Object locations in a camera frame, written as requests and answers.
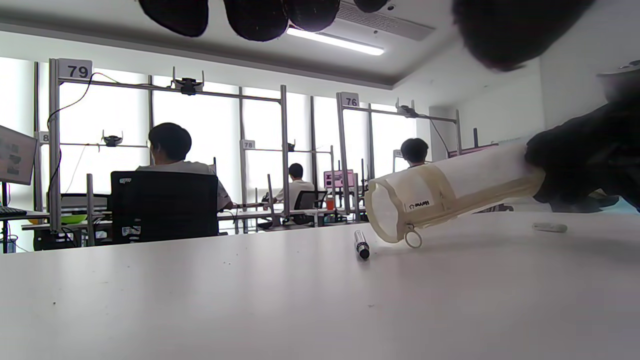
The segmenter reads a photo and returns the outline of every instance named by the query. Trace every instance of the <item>air vent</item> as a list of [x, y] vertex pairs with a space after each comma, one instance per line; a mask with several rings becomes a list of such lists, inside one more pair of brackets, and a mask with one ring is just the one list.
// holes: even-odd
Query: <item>air vent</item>
[[340, 4], [340, 11], [338, 12], [337, 18], [400, 37], [410, 38], [415, 41], [423, 41], [435, 30], [435, 28], [429, 26], [391, 16], [378, 13], [364, 13], [355, 5], [345, 3], [344, 1]]

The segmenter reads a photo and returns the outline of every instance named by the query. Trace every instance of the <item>man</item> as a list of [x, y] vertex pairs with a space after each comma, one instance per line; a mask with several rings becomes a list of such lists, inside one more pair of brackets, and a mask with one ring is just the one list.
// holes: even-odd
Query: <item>man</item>
[[409, 168], [419, 167], [427, 162], [429, 145], [420, 138], [407, 139], [400, 146], [403, 159], [409, 163]]
[[[203, 163], [184, 161], [191, 150], [191, 135], [184, 128], [171, 122], [154, 126], [149, 131], [151, 155], [155, 165], [139, 167], [138, 171], [187, 172], [190, 174], [215, 174]], [[218, 211], [231, 209], [233, 202], [218, 180]]]
[[[312, 183], [302, 180], [304, 170], [299, 163], [293, 163], [289, 167], [289, 176], [291, 177], [291, 183], [289, 184], [289, 209], [293, 210], [296, 205], [298, 195], [302, 191], [315, 191], [316, 188]], [[280, 190], [278, 195], [274, 198], [277, 202], [284, 201], [284, 189]]]

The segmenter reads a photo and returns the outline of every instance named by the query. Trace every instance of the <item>monitor screen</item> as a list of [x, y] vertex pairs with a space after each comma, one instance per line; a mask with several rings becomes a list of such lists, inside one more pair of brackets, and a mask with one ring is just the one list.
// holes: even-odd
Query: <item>monitor screen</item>
[[38, 140], [0, 126], [0, 182], [30, 185]]
[[[350, 188], [354, 187], [355, 183], [353, 181], [353, 170], [347, 171], [347, 177], [349, 179], [349, 187]], [[325, 171], [324, 172], [324, 188], [330, 189], [330, 188], [333, 188], [334, 185], [336, 188], [342, 188], [344, 186], [344, 184], [342, 183], [342, 171], [335, 172], [335, 181], [331, 178], [331, 172]]]

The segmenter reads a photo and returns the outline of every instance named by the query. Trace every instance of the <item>number sign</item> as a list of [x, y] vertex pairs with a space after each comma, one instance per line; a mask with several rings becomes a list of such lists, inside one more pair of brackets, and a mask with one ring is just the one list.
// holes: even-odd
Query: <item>number sign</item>
[[37, 131], [36, 137], [40, 143], [49, 143], [51, 141], [51, 137], [48, 131]]
[[58, 73], [61, 78], [88, 79], [93, 74], [91, 60], [59, 59]]
[[340, 98], [342, 99], [343, 106], [350, 106], [352, 108], [360, 107], [360, 96], [354, 92], [341, 92]]
[[253, 141], [253, 140], [242, 140], [242, 148], [244, 150], [254, 150], [255, 149], [255, 141]]

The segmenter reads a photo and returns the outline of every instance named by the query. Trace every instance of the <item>fluorescent light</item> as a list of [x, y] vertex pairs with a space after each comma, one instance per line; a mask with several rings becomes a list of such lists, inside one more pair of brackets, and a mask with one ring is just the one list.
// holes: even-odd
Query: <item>fluorescent light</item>
[[335, 45], [335, 46], [343, 47], [345, 49], [360, 51], [361, 53], [365, 53], [369, 55], [378, 56], [378, 55], [382, 55], [385, 52], [385, 50], [380, 47], [362, 44], [360, 42], [346, 40], [346, 39], [334, 37], [334, 36], [323, 34], [323, 33], [310, 33], [308, 31], [299, 30], [296, 28], [287, 29], [287, 34], [293, 35], [295, 37], [324, 42], [325, 44]]

